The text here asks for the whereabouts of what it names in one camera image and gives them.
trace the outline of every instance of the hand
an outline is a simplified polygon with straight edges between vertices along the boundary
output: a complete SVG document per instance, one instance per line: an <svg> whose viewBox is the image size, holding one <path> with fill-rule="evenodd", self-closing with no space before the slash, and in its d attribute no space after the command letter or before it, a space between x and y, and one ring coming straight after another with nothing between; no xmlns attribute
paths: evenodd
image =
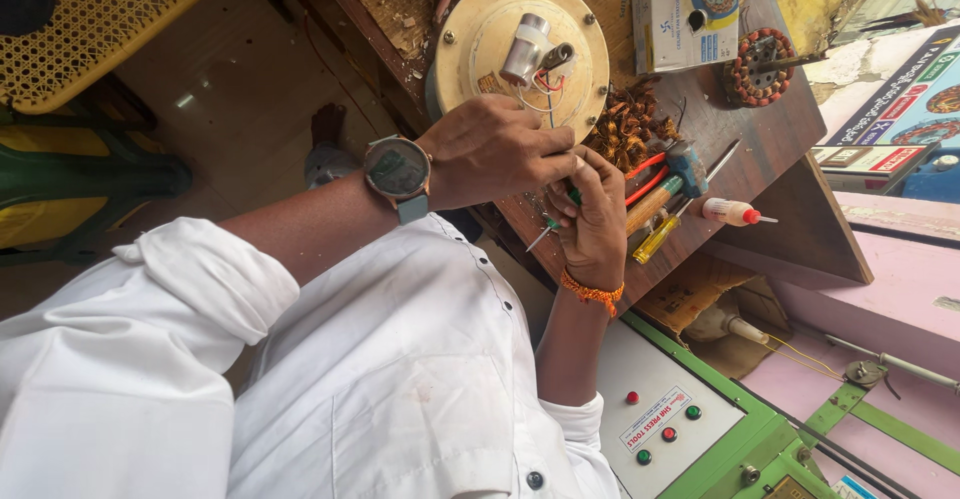
<svg viewBox="0 0 960 499"><path fill-rule="evenodd" d="M570 152L573 130L541 130L542 122L500 94L478 95L448 112L416 140L433 156L430 210L506 198L572 174L579 159Z"/></svg>
<svg viewBox="0 0 960 499"><path fill-rule="evenodd" d="M570 176L580 190L577 207L564 181L547 186L547 214L556 223L566 255L566 270L581 286L616 291L623 283L627 257L627 206L623 173L582 144L573 148L577 166Z"/></svg>

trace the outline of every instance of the hammer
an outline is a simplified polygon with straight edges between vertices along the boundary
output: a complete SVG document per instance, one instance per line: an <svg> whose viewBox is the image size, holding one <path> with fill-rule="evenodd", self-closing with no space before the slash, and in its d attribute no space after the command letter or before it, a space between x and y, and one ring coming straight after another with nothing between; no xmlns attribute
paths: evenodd
<svg viewBox="0 0 960 499"><path fill-rule="evenodd" d="M666 151L670 174L627 212L627 236L633 235L677 192L697 199L707 191L707 170L693 149L693 142L678 140Z"/></svg>

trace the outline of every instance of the watch face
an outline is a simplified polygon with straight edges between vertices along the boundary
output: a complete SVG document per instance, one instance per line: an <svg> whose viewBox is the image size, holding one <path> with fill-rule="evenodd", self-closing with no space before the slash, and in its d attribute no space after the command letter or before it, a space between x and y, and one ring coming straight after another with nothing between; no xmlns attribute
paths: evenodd
<svg viewBox="0 0 960 499"><path fill-rule="evenodd" d="M378 142L366 154L366 180L381 194L406 198L426 183L430 165L424 151L404 138Z"/></svg>

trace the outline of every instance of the green screwdriver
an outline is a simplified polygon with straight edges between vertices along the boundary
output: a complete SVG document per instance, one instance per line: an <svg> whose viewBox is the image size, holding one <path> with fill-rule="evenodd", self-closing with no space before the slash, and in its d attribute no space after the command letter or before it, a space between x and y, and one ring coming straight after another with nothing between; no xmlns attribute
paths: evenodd
<svg viewBox="0 0 960 499"><path fill-rule="evenodd" d="M571 200L573 200L573 202L576 203L578 207L580 206L580 189L577 189L576 187L574 187L573 189L570 189L570 193L568 193L566 196ZM560 229L560 227L561 227L560 223L557 223L556 221L553 220L553 218L548 217L546 219L546 229L544 229L543 232L540 233L540 236L536 237L536 240L534 240L534 243L530 244L530 247L527 248L527 251L534 249L534 246L536 246L538 242L543 240L544 237L546 237L546 234L550 232L550 230Z"/></svg>

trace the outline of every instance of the copper scrap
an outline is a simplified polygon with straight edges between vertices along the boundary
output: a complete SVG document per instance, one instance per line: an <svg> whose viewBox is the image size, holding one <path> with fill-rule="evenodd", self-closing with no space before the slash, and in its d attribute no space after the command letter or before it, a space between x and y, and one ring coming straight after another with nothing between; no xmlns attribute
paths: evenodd
<svg viewBox="0 0 960 499"><path fill-rule="evenodd" d="M662 120L653 117L657 98L651 85L659 80L654 77L607 94L606 109L583 141L624 174L659 152L647 145L654 136L664 142L680 138L669 116Z"/></svg>

